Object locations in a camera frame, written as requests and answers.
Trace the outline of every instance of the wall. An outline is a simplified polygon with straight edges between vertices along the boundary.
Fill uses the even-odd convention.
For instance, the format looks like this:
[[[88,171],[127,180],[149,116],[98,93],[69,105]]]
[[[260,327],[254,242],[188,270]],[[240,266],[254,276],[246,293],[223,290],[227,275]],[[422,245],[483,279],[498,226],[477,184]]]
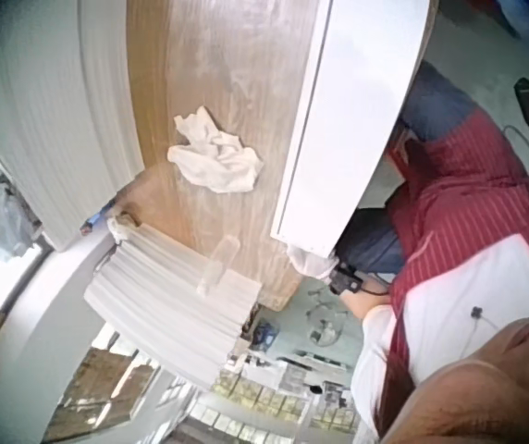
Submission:
[[[99,260],[114,242],[106,227],[52,253],[0,329],[0,444],[38,444],[58,400],[104,320],[83,300]],[[79,442],[129,444],[178,414],[188,401],[155,409],[174,377],[162,372],[133,421]]]

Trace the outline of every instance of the wood grain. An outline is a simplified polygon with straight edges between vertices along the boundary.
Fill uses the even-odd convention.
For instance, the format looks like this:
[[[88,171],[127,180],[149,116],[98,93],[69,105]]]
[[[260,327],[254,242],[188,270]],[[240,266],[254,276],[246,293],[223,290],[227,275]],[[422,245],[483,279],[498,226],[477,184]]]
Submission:
[[[140,222],[209,255],[238,237],[232,268],[263,283],[281,310],[301,278],[269,236],[293,129],[317,0],[129,0],[133,109],[146,166],[119,202]],[[264,161],[255,190],[215,194],[166,161],[182,142],[173,118],[204,105]]]

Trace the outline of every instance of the skin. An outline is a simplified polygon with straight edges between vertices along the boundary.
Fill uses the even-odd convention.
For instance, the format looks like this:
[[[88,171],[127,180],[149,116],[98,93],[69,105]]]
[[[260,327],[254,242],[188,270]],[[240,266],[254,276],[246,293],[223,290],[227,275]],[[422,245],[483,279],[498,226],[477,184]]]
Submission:
[[[529,319],[411,395],[383,443],[529,443]]]
[[[365,280],[362,288],[363,290],[370,290],[374,293],[383,293],[387,291],[386,286],[372,277],[368,277],[368,279]],[[365,319],[367,314],[378,305],[390,304],[389,296],[376,296],[364,291],[352,293],[345,290],[340,294],[340,299],[345,305],[347,305],[355,317],[362,320]]]

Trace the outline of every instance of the blue jeans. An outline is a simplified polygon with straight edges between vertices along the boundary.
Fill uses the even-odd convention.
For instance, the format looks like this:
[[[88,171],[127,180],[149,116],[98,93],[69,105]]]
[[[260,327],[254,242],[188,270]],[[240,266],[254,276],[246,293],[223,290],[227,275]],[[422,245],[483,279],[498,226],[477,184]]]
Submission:
[[[400,120],[419,140],[431,142],[447,136],[475,108],[465,92],[423,62]],[[356,210],[337,242],[335,253],[341,262],[365,273],[397,274],[405,263],[402,246],[385,208]]]

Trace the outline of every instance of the white sleeve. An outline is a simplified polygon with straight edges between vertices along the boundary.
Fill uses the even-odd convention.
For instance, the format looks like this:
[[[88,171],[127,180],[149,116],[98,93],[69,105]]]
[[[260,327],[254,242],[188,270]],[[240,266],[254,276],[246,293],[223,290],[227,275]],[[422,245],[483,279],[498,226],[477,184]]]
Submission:
[[[374,410],[384,387],[386,354],[389,351],[396,317],[389,305],[379,305],[363,320],[363,349],[351,381],[351,394],[362,422],[373,431]]]

